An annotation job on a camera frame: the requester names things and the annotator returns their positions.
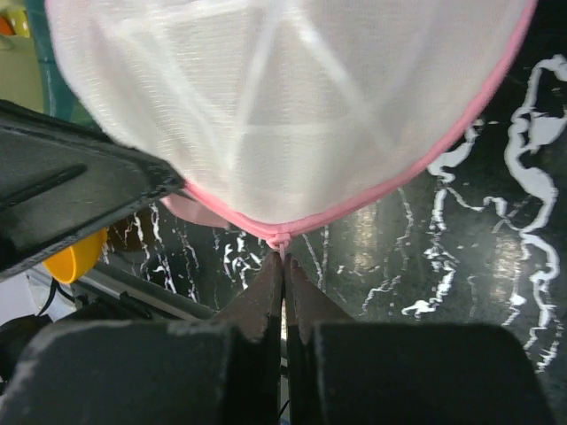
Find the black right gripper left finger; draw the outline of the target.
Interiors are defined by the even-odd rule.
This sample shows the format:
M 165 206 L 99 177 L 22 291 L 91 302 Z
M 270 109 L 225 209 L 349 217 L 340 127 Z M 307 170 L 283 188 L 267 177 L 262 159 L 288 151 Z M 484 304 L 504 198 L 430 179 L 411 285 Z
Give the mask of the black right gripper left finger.
M 216 314 L 166 319 L 92 290 L 12 376 L 16 424 L 275 424 L 283 269 L 269 255 Z

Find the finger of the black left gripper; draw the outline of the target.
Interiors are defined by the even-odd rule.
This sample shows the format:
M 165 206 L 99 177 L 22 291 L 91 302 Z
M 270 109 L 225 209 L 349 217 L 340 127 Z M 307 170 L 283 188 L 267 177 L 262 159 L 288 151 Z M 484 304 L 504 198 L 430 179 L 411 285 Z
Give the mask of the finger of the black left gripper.
M 1 103 L 1 277 L 176 192 L 164 160 L 102 132 Z

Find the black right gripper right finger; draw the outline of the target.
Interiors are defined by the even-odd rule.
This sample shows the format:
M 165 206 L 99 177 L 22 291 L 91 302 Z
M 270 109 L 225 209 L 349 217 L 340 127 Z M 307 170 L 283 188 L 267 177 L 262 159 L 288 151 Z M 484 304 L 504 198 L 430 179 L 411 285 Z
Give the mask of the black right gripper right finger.
M 552 424 L 522 345 L 487 324 L 354 320 L 284 262 L 294 424 Z

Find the white pink mesh laundry bag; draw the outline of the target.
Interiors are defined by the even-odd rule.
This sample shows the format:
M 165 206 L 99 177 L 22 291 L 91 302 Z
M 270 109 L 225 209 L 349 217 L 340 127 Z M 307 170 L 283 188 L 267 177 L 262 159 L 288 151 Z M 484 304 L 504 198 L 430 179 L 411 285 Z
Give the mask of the white pink mesh laundry bag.
M 533 1 L 49 1 L 67 85 L 183 178 L 178 217 L 279 248 L 421 173 L 482 112 Z

